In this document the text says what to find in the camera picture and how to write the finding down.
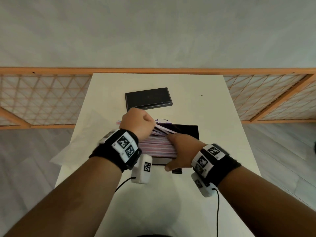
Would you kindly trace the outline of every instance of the stack of paper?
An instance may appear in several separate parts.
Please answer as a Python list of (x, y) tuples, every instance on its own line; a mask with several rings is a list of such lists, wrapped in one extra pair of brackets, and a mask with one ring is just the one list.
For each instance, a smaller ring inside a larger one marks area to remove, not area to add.
[(148, 154), (152, 157), (176, 158), (176, 150), (167, 139), (168, 134), (175, 133), (176, 132), (172, 130), (156, 124), (156, 127), (153, 129), (151, 135), (144, 141), (141, 141), (138, 144), (138, 147), (142, 150), (143, 154)]

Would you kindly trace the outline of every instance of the wrist strap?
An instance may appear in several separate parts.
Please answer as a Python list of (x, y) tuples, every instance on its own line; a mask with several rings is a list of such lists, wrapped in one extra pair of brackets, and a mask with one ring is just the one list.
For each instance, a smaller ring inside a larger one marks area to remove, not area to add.
[(229, 153), (217, 144), (203, 147), (192, 160), (192, 167), (203, 182), (215, 186), (218, 186), (229, 172), (240, 166), (241, 163), (230, 157)]
[(133, 168), (141, 153), (142, 151), (138, 148), (137, 136), (131, 131), (117, 129), (99, 141), (99, 145), (89, 158), (99, 156), (108, 159), (123, 173), (124, 170)]

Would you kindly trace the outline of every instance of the black wristband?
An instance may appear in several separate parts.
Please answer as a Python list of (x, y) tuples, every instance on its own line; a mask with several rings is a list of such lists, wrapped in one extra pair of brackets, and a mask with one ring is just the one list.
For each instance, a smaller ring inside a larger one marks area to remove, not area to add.
[(129, 133), (129, 135), (134, 139), (136, 145), (138, 146), (138, 138), (133, 132), (125, 129), (120, 129), (119, 131), (116, 131), (113, 135), (111, 135), (108, 139), (106, 139), (104, 143), (100, 143), (97, 148), (94, 149), (89, 158), (99, 156), (108, 159), (109, 161), (117, 165), (117, 167), (121, 169), (122, 173), (124, 170), (127, 170), (129, 168), (131, 169), (137, 162), (138, 158), (136, 157), (140, 156), (141, 150), (135, 150), (135, 154), (133, 154), (132, 157), (126, 163), (124, 163), (120, 154), (112, 147), (112, 144), (125, 132)]
[(203, 182), (215, 186), (218, 186), (229, 172), (240, 166), (241, 163), (230, 157), (229, 153), (217, 144), (205, 146), (192, 161), (194, 171)]

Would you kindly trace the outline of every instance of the hand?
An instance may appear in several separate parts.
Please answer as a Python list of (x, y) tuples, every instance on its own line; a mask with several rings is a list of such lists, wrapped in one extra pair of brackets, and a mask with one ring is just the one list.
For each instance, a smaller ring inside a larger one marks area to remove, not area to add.
[(155, 125), (155, 120), (146, 111), (133, 107), (123, 115), (119, 127), (133, 132), (139, 141), (143, 141), (148, 138)]
[(190, 168), (193, 158), (206, 146), (205, 143), (190, 135), (169, 134), (167, 138), (171, 144), (174, 145), (177, 151), (177, 158), (165, 166), (166, 171), (175, 170), (177, 168)]

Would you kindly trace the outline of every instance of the forearm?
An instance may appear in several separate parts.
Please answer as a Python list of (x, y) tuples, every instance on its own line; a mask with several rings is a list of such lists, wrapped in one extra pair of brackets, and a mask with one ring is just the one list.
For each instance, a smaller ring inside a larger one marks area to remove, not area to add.
[(255, 236), (312, 236), (316, 212), (245, 167), (231, 171), (219, 191)]
[(107, 159), (90, 158), (6, 236), (94, 236), (121, 175), (121, 170)]

